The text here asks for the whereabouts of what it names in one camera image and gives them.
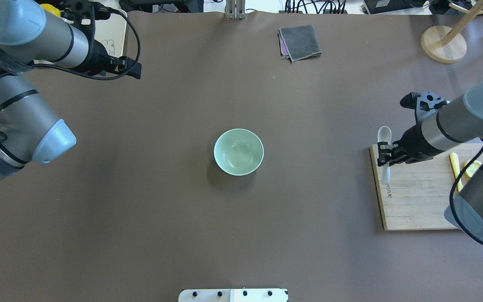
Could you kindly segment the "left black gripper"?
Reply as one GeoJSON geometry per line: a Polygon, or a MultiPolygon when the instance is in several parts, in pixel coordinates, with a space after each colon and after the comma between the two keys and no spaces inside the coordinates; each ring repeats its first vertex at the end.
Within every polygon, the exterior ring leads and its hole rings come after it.
{"type": "Polygon", "coordinates": [[[109,72],[115,75],[131,76],[136,80],[140,80],[142,64],[138,64],[130,57],[109,55],[102,43],[92,40],[86,59],[82,62],[82,72],[89,76],[105,76],[109,72]]]}

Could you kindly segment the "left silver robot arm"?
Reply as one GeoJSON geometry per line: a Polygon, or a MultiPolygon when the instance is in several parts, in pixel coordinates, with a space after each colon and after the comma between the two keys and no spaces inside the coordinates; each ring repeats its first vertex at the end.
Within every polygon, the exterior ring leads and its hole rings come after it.
{"type": "Polygon", "coordinates": [[[52,68],[91,80],[141,75],[138,59],[113,57],[95,40],[96,19],[121,11],[89,0],[63,0],[60,16],[34,0],[0,0],[0,180],[29,162],[46,165],[76,138],[25,73],[52,68]]]}

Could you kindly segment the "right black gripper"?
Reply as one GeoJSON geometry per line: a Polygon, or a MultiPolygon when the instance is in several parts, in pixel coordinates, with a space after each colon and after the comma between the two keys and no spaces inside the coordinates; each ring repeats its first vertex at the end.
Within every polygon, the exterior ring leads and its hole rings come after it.
{"type": "Polygon", "coordinates": [[[378,157],[377,166],[379,167],[401,163],[411,164],[433,158],[432,149],[424,139],[420,125],[412,126],[404,132],[401,139],[393,143],[378,142],[377,148],[379,154],[385,155],[378,157]]]}

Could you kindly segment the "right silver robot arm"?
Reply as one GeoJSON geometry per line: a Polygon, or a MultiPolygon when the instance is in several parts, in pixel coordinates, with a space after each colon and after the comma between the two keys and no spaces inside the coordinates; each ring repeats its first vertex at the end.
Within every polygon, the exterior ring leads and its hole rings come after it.
{"type": "MultiPolygon", "coordinates": [[[[415,111],[416,123],[397,141],[388,137],[387,128],[379,130],[377,164],[386,169],[384,182],[391,166],[428,161],[473,139],[483,142],[483,81],[453,101],[429,91],[412,92],[400,105],[415,111]]],[[[450,201],[445,218],[483,241],[483,164],[450,201]]]]}

